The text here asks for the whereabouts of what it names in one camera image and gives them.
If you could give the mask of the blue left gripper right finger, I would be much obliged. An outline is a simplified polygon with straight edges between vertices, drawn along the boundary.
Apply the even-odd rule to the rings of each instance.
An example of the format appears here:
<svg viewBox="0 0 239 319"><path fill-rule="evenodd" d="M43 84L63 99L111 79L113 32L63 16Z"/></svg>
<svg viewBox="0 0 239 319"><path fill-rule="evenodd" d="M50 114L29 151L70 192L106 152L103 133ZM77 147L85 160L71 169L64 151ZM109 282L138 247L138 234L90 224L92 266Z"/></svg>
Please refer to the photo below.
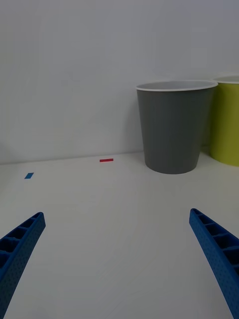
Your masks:
<svg viewBox="0 0 239 319"><path fill-rule="evenodd" d="M239 317L239 239L197 209L189 224L207 258L233 318Z"/></svg>

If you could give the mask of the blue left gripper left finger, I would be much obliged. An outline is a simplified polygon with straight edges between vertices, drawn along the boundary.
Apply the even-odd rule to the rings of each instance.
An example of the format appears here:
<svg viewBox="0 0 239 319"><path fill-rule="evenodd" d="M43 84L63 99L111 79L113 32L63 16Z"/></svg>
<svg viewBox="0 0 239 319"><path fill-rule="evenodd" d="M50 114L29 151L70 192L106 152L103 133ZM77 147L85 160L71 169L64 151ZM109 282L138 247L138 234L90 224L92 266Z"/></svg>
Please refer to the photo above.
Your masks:
<svg viewBox="0 0 239 319"><path fill-rule="evenodd" d="M34 247L45 229L38 212L0 240L0 318L4 318Z"/></svg>

